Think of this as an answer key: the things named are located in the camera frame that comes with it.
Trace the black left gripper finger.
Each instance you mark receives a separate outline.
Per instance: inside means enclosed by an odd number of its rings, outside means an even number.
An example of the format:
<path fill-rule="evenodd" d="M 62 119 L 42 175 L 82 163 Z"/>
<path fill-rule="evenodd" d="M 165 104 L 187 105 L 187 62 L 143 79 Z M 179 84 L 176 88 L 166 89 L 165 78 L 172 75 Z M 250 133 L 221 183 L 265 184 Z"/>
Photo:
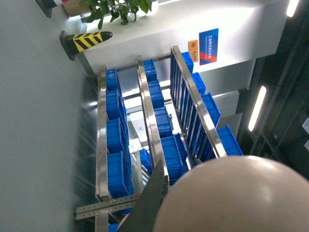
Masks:
<path fill-rule="evenodd" d="M 118 228 L 119 232 L 152 232 L 156 216 L 168 192 L 169 180 L 163 161 L 153 170 L 132 212 Z"/>

